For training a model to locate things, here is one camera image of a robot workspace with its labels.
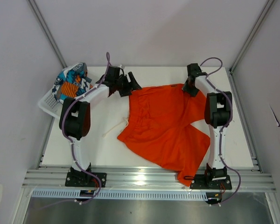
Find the orange shorts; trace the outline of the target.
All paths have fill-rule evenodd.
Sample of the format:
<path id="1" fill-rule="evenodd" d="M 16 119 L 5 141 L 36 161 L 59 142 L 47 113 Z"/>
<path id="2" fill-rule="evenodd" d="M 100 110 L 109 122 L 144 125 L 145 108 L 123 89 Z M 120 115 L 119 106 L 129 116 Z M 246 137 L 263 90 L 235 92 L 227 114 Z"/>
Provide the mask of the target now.
<path id="1" fill-rule="evenodd" d="M 177 172 L 190 186 L 209 146 L 207 134 L 192 126 L 204 119 L 206 97 L 182 90 L 182 84 L 145 87 L 129 96 L 127 126 L 117 136 L 138 156 Z"/>

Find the colourful patterned shorts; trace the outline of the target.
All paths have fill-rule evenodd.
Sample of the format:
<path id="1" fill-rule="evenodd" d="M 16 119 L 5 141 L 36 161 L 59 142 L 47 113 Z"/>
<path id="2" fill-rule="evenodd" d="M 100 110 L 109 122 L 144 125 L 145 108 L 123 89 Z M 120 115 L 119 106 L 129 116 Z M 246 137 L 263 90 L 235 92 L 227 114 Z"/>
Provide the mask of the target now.
<path id="1" fill-rule="evenodd" d="M 79 62 L 64 68 L 58 74 L 52 87 L 52 94 L 55 100 L 62 104 L 67 97 L 77 98 L 85 94 L 93 87 L 91 82 L 86 63 Z"/>

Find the white plastic basket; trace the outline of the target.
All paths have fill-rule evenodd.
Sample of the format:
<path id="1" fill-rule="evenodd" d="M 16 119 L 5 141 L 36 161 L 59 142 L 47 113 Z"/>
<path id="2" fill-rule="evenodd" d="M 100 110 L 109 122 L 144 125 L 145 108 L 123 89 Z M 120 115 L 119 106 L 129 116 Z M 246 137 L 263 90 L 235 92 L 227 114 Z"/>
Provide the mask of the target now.
<path id="1" fill-rule="evenodd" d="M 63 105 L 58 102 L 52 90 L 49 90 L 38 102 L 38 107 L 44 112 L 54 117 L 55 119 L 60 119 Z"/>

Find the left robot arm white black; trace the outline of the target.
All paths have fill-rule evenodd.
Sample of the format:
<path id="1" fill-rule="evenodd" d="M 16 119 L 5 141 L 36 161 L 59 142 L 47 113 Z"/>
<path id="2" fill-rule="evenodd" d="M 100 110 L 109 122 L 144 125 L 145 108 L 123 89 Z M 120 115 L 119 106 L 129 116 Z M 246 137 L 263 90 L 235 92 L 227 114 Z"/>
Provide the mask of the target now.
<path id="1" fill-rule="evenodd" d="M 87 69 L 73 67 L 66 74 L 59 88 L 62 112 L 59 127 L 64 137 L 70 142 L 73 163 L 71 171 L 76 172 L 76 182 L 86 187 L 92 181 L 91 163 L 81 148 L 81 139 L 91 128 L 91 107 L 118 91 L 121 97 L 130 96 L 133 91 L 141 90 L 132 72 L 124 73 L 121 67 L 107 65 L 105 74 L 89 88 Z"/>

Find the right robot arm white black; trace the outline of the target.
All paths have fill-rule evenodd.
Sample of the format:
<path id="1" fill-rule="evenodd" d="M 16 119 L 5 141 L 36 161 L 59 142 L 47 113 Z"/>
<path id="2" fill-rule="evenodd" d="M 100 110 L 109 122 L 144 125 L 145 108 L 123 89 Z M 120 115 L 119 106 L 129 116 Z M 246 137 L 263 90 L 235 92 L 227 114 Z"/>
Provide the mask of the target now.
<path id="1" fill-rule="evenodd" d="M 215 188 L 228 177 L 225 153 L 226 130 L 232 116 L 232 93 L 219 90 L 197 63 L 187 66 L 188 78 L 182 90 L 192 97 L 202 93 L 206 97 L 204 120 L 210 130 L 210 154 L 203 175 L 196 175 L 194 183 L 203 181 L 208 188 Z"/>

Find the right aluminium side rail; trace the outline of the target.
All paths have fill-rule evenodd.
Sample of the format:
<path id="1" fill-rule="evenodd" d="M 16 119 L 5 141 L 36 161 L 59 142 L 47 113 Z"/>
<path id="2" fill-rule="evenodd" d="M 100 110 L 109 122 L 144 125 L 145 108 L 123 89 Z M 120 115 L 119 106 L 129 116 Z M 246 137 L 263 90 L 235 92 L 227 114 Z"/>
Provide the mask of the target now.
<path id="1" fill-rule="evenodd" d="M 261 164 L 259 162 L 258 159 L 258 155 L 257 155 L 257 147 L 255 146 L 254 143 L 254 139 L 252 136 L 252 132 L 250 130 L 249 124 L 248 124 L 248 120 L 244 111 L 244 107 L 242 104 L 242 100 L 238 91 L 238 88 L 236 86 L 236 82 L 234 79 L 233 74 L 230 72 L 230 69 L 225 69 L 226 73 L 227 73 L 227 77 L 229 79 L 229 83 L 231 85 L 231 90 L 233 91 L 234 94 L 234 100 L 235 103 L 237 105 L 237 109 L 238 109 L 238 114 L 239 114 L 239 118 L 241 120 L 241 124 L 243 127 L 243 131 L 245 134 L 245 139 L 249 148 L 249 152 L 252 158 L 252 162 L 253 162 L 253 169 L 252 172 L 259 172 L 259 173 L 263 173 Z"/>

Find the aluminium side rail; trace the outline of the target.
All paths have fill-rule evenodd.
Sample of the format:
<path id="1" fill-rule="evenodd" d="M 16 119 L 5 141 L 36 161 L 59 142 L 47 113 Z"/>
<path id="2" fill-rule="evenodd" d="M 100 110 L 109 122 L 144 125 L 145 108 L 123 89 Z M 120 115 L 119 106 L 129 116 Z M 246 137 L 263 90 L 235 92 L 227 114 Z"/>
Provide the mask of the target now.
<path id="1" fill-rule="evenodd" d="M 243 127 L 243 131 L 245 134 L 245 139 L 249 148 L 249 152 L 252 158 L 252 162 L 253 162 L 253 169 L 252 172 L 259 172 L 259 173 L 263 173 L 261 164 L 259 162 L 258 159 L 258 155 L 257 155 L 257 147 L 255 146 L 254 143 L 254 139 L 252 136 L 252 132 L 250 130 L 249 124 L 248 124 L 248 120 L 244 111 L 244 107 L 242 104 L 242 100 L 238 91 L 238 88 L 236 86 L 236 82 L 234 79 L 233 74 L 230 72 L 230 69 L 225 69 L 226 73 L 227 73 L 227 77 L 229 79 L 229 83 L 231 85 L 231 90 L 233 91 L 234 94 L 234 100 L 235 103 L 237 105 L 237 109 L 238 109 L 238 114 L 239 114 L 239 118 L 241 120 L 241 124 Z"/>
<path id="2" fill-rule="evenodd" d="M 45 133 L 45 136 L 44 136 L 44 139 L 43 139 L 43 143 L 42 143 L 42 146 L 41 146 L 41 149 L 40 149 L 37 161 L 36 161 L 35 169 L 38 169 L 40 164 L 41 164 L 41 162 L 42 162 L 42 157 L 44 155 L 44 152 L 45 152 L 46 147 L 47 147 L 47 143 L 49 141 L 49 136 L 50 136 L 53 124 L 54 124 L 54 120 L 55 120 L 54 117 L 52 117 L 51 120 L 50 120 L 49 127 L 48 127 L 48 129 L 47 129 L 47 131 Z"/>

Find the right aluminium frame post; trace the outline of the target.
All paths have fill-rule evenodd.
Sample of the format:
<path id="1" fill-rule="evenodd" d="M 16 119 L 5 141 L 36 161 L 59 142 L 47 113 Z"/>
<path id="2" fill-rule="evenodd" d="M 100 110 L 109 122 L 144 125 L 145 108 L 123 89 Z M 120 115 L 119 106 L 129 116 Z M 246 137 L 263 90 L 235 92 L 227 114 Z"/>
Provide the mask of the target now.
<path id="1" fill-rule="evenodd" d="M 243 60 L 245 54 L 247 53 L 248 49 L 250 48 L 251 44 L 253 43 L 254 39 L 256 38 L 258 32 L 260 31 L 261 27 L 265 23 L 268 15 L 270 14 L 271 10 L 273 9 L 276 0 L 267 0 L 265 5 L 263 6 L 259 16 L 257 17 L 256 21 L 254 22 L 251 31 L 249 32 L 247 38 L 244 41 L 240 51 L 237 53 L 235 60 L 233 61 L 231 67 L 229 68 L 229 73 L 231 75 L 234 74 L 235 70 L 239 66 L 240 62 Z"/>

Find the aluminium frame post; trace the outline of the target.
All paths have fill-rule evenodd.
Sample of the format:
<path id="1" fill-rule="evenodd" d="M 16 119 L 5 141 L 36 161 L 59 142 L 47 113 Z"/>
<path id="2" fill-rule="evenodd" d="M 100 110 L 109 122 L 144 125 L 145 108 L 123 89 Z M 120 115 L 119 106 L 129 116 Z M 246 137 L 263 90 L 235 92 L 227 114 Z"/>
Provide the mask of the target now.
<path id="1" fill-rule="evenodd" d="M 229 73 L 231 75 L 234 74 L 235 70 L 239 66 L 240 62 L 243 60 L 245 54 L 247 53 L 248 49 L 250 48 L 251 44 L 253 43 L 254 39 L 256 38 L 258 32 L 260 31 L 261 27 L 265 23 L 268 15 L 270 14 L 271 10 L 273 9 L 276 0 L 267 0 L 265 5 L 263 6 L 259 16 L 257 17 L 256 21 L 254 22 L 251 31 L 249 32 L 247 38 L 244 41 L 240 51 L 237 53 L 235 60 L 233 61 L 231 67 L 229 68 Z"/>
<path id="2" fill-rule="evenodd" d="M 35 19 L 38 22 L 40 28 L 42 29 L 48 43 L 50 44 L 53 52 L 55 53 L 60 65 L 63 68 L 67 67 L 67 63 L 66 63 L 66 61 L 65 61 L 65 59 L 64 59 L 64 57 L 63 57 L 63 55 L 62 55 L 62 53 L 61 53 L 61 51 L 58 47 L 53 35 L 52 35 L 52 32 L 51 32 L 49 26 L 47 25 L 47 22 L 46 22 L 44 16 L 42 15 L 41 10 L 38 7 L 38 4 L 37 4 L 36 0 L 27 0 L 27 3 L 29 5 L 32 13 L 34 14 Z"/>

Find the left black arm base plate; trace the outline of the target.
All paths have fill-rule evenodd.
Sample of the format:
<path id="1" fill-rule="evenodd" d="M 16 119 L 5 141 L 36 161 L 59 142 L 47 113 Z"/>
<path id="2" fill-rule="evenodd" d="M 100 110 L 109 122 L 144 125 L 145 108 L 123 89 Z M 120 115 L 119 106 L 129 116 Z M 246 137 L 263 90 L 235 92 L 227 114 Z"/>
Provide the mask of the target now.
<path id="1" fill-rule="evenodd" d="M 107 181 L 107 173 L 92 173 L 95 177 L 86 174 L 85 172 L 70 168 L 66 180 L 66 187 L 90 187 L 90 188 L 102 188 L 105 187 Z"/>

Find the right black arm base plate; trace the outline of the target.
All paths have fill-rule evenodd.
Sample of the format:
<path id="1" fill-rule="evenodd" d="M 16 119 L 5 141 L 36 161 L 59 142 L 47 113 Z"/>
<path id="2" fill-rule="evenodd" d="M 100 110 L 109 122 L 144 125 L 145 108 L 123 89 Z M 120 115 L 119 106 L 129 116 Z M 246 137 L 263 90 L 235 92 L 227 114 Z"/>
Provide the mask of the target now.
<path id="1" fill-rule="evenodd" d="M 190 189 L 231 190 L 232 184 L 229 175 L 211 181 L 207 180 L 205 175 L 195 175 L 193 182 L 190 184 Z"/>

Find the left aluminium side rail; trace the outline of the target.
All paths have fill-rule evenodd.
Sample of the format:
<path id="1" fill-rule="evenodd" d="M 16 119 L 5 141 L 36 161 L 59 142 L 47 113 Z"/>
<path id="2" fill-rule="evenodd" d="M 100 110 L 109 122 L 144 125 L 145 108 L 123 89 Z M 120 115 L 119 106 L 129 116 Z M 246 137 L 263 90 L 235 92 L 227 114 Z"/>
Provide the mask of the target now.
<path id="1" fill-rule="evenodd" d="M 47 129 L 47 131 L 45 133 L 45 136 L 44 136 L 44 139 L 43 139 L 43 143 L 42 143 L 42 146 L 41 146 L 41 149 L 40 149 L 37 161 L 36 161 L 35 169 L 38 169 L 40 164 L 41 164 L 41 162 L 42 162 L 42 157 L 44 155 L 44 152 L 45 152 L 46 147 L 47 147 L 47 143 L 49 141 L 49 136 L 50 136 L 53 124 L 54 124 L 54 120 L 55 120 L 54 117 L 52 117 L 51 120 L 50 120 L 49 127 L 48 127 L 48 129 Z"/>

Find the left aluminium frame post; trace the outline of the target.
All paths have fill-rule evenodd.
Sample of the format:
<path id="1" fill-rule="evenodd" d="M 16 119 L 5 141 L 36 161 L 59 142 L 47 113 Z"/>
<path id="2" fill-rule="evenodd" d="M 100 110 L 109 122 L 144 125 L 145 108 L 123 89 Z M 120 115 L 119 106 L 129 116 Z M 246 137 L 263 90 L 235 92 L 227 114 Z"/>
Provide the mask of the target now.
<path id="1" fill-rule="evenodd" d="M 42 15 L 41 10 L 38 7 L 38 4 L 37 4 L 36 0 L 27 0 L 27 3 L 29 5 L 32 13 L 34 14 L 35 19 L 38 22 L 40 28 L 42 29 L 48 43 L 50 44 L 53 52 L 55 53 L 60 65 L 63 68 L 67 67 L 67 63 L 66 63 L 66 61 L 65 61 L 65 59 L 64 59 L 64 57 L 63 57 L 63 55 L 62 55 L 62 53 L 61 53 L 61 51 L 58 47 L 53 35 L 52 35 L 52 32 L 51 32 L 49 26 L 47 25 L 47 22 L 46 22 L 44 16 Z"/>

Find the aluminium rail beam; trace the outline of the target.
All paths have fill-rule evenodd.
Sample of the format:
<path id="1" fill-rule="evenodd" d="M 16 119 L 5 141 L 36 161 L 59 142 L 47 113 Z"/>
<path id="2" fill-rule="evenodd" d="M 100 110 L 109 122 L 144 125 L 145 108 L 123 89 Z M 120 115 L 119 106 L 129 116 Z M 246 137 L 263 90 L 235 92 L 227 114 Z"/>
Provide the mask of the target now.
<path id="1" fill-rule="evenodd" d="M 29 169 L 25 175 L 23 188 L 64 189 L 69 167 L 39 167 Z M 148 190 L 183 191 L 187 187 L 177 180 L 177 174 L 159 167 L 92 167 L 93 172 L 107 174 L 106 189 L 109 190 Z M 241 170 L 240 176 L 229 173 L 232 189 L 241 182 L 240 192 L 276 192 L 271 174 L 258 170 Z"/>

